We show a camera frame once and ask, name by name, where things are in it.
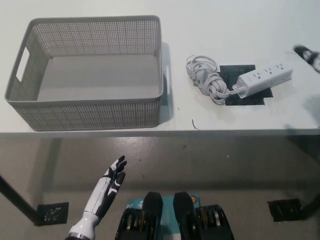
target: gray plastic basket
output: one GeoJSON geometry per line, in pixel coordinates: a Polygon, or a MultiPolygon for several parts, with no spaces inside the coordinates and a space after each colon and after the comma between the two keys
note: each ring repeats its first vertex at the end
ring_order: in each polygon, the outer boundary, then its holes
{"type": "Polygon", "coordinates": [[[155,127],[161,43],[156,16],[34,19],[5,98],[35,131],[155,127]],[[29,57],[18,79],[25,48],[29,57]]]}

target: coiled cable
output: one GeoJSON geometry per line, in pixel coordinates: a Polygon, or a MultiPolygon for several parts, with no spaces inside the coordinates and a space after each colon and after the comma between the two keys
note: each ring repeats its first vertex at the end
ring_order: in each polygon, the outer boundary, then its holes
{"type": "Polygon", "coordinates": [[[238,93],[237,90],[230,91],[227,88],[227,84],[217,73],[217,63],[210,57],[190,56],[186,60],[185,68],[193,84],[204,95],[210,96],[215,104],[224,105],[227,97],[238,93]]]}

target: basket mesh side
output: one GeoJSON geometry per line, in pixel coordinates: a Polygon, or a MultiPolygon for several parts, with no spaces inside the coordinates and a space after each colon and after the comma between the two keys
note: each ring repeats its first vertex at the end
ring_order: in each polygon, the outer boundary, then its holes
{"type": "Polygon", "coordinates": [[[15,77],[9,99],[11,101],[37,100],[49,57],[42,50],[37,35],[32,30],[26,43],[29,58],[21,81],[15,77]]]}
{"type": "Polygon", "coordinates": [[[137,104],[16,107],[36,131],[150,128],[158,124],[160,102],[137,104]]]}
{"type": "Polygon", "coordinates": [[[161,66],[158,21],[150,18],[54,21],[39,20],[33,26],[26,43],[29,59],[22,80],[13,79],[9,90],[8,99],[20,101],[12,106],[31,128],[36,131],[102,130],[149,128],[159,124],[160,102],[153,102],[154,99],[149,103],[108,104],[106,101],[106,104],[57,106],[36,101],[51,57],[153,54],[161,66]],[[34,102],[26,105],[24,101],[34,102]]]}
{"type": "Polygon", "coordinates": [[[53,57],[153,54],[160,26],[145,20],[41,23],[33,29],[44,51],[53,57]]]}

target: gray floor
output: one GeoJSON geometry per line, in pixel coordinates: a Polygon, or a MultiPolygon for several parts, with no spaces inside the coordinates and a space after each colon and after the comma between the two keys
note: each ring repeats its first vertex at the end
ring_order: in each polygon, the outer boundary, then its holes
{"type": "Polygon", "coordinates": [[[148,191],[198,193],[220,204],[236,240],[318,240],[320,214],[275,223],[267,201],[320,190],[320,165],[285,137],[128,137],[0,140],[0,174],[33,206],[69,202],[68,223],[33,226],[0,194],[0,239],[64,239],[101,174],[126,155],[126,179],[97,228],[112,240],[126,203],[148,191]]]}

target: table leg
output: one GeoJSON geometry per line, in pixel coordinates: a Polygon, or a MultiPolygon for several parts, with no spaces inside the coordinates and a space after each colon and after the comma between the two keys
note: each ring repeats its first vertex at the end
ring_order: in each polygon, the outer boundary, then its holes
{"type": "Polygon", "coordinates": [[[0,193],[2,193],[15,207],[17,207],[36,226],[66,224],[69,203],[41,204],[37,210],[33,209],[12,186],[0,175],[0,193]]]}

